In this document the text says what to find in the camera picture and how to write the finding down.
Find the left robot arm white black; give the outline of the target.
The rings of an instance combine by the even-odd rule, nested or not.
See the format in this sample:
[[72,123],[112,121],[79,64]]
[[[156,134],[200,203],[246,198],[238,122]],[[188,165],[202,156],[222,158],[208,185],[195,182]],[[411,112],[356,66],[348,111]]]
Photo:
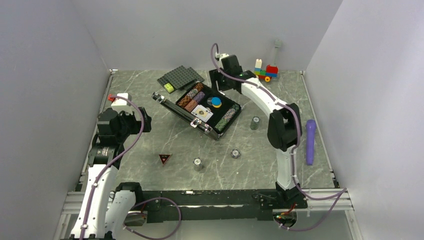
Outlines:
[[70,240],[114,240],[130,210],[144,203],[141,185],[122,182],[110,197],[123,156],[151,130],[151,117],[129,93],[111,94],[111,106],[97,118],[97,133],[88,154],[87,186],[70,231]]

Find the triangular all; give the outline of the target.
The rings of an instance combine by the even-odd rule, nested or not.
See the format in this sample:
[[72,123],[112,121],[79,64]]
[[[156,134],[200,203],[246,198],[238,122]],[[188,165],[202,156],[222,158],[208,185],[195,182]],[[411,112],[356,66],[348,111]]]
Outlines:
[[161,164],[164,166],[169,161],[171,156],[172,154],[159,154]]

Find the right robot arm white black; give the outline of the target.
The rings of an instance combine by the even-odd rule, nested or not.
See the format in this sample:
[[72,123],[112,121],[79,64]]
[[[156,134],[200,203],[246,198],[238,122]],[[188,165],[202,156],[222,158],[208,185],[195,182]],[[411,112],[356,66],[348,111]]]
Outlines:
[[296,172],[296,151],[302,136],[298,106],[279,99],[252,71],[244,71],[236,55],[211,52],[210,58],[215,66],[209,72],[212,87],[222,92],[237,91],[267,116],[267,138],[277,161],[275,197],[270,204],[276,209],[307,208]]

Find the blue round plastic disc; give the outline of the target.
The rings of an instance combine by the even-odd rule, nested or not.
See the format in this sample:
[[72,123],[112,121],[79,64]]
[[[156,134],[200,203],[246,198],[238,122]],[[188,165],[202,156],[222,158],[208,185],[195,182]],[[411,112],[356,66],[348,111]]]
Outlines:
[[219,97],[212,97],[210,102],[213,106],[220,106],[222,104],[222,101]]

